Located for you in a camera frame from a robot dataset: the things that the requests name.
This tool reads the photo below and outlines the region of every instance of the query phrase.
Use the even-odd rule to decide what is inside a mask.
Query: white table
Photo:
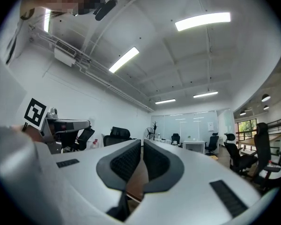
[[[205,141],[183,141],[183,148],[186,149],[186,145],[188,144],[197,144],[201,146],[201,153],[204,154],[205,143]]]
[[[162,140],[161,138],[156,138],[155,141],[161,142],[161,143],[167,143],[167,144],[171,144],[172,141],[169,139],[166,140]]]

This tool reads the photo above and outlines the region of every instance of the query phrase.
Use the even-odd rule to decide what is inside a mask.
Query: glass wall
[[[205,141],[209,144],[212,133],[218,132],[218,118],[216,111],[173,114],[165,116],[152,116],[151,125],[157,122],[155,137],[169,139],[174,133],[180,135],[180,142],[183,141]]]

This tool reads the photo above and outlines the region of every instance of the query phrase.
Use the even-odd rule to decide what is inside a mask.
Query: person
[[[9,65],[15,56],[17,35],[23,21],[33,15],[34,9],[43,7],[55,12],[87,13],[95,9],[101,0],[18,0],[7,15],[0,29],[0,126],[13,124],[15,114],[25,97],[26,91],[13,76]],[[36,141],[40,140],[33,127],[28,127],[26,133]]]

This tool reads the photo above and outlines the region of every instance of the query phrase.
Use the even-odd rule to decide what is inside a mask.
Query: ceiling
[[[231,94],[231,69],[249,46],[244,35],[254,17],[243,1],[118,0],[100,22],[66,14],[51,19],[49,33],[87,54],[90,73],[156,110],[157,101],[175,98],[172,106],[179,106],[208,90]],[[175,22],[217,12],[230,12],[231,22],[176,29]],[[134,46],[140,53],[115,74],[102,72]]]
[[[262,95],[268,94],[271,98],[262,102]],[[235,119],[245,119],[251,116],[257,116],[261,113],[270,112],[272,107],[281,101],[281,58],[277,66],[267,78],[264,84],[240,109],[234,112]],[[263,110],[264,106],[269,106],[268,110]],[[246,115],[240,116],[241,110],[246,111]]]

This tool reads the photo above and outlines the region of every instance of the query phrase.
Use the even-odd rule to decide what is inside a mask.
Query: headrest
[[[257,124],[257,135],[261,135],[263,133],[267,132],[267,124],[264,122]]]
[[[120,127],[112,127],[111,136],[119,137],[119,138],[129,138],[130,132],[128,129],[120,128]]]
[[[234,141],[235,140],[235,135],[233,133],[228,133],[225,134],[227,136],[228,141]]]

